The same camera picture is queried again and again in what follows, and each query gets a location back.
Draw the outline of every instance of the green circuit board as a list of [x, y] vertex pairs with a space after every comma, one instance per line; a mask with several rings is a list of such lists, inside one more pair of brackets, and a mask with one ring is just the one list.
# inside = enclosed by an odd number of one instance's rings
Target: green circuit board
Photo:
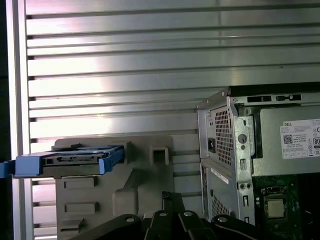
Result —
[[255, 223], [285, 239], [302, 240], [303, 227], [296, 175], [253, 178]]

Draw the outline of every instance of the perforated metal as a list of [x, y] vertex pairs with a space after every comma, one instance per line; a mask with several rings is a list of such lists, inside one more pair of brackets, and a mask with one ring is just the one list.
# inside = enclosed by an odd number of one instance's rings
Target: perforated metal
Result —
[[216, 149], [218, 160], [231, 165], [231, 151], [234, 147], [231, 124], [226, 107], [215, 112]]
[[213, 195], [212, 197], [212, 217], [218, 216], [218, 215], [229, 215], [228, 209], [222, 204], [222, 202], [219, 201], [219, 199]]

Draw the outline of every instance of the sticker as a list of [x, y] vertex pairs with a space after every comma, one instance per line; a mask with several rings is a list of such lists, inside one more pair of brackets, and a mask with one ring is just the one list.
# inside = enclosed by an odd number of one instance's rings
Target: sticker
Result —
[[218, 178], [220, 178], [222, 181], [224, 181], [226, 184], [229, 184], [229, 180], [228, 178], [222, 176], [220, 173], [218, 173], [216, 170], [214, 170], [213, 168], [211, 168], [211, 172], [216, 175]]
[[320, 119], [285, 121], [280, 134], [283, 159], [320, 157]]

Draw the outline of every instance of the barcode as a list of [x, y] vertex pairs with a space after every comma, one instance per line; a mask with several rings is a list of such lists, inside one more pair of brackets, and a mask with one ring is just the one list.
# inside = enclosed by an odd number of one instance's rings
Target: barcode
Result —
[[284, 144], [292, 144], [292, 135], [283, 135]]

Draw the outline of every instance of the blue drive tray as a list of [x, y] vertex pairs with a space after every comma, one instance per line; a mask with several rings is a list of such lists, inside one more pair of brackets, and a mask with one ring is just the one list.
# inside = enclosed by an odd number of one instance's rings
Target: blue drive tray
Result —
[[113, 166], [123, 160], [124, 156], [124, 147], [119, 145], [36, 152], [0, 163], [0, 178], [11, 175], [16, 178], [32, 178], [41, 175], [44, 168], [92, 165], [98, 165], [98, 174], [103, 175], [111, 172]]

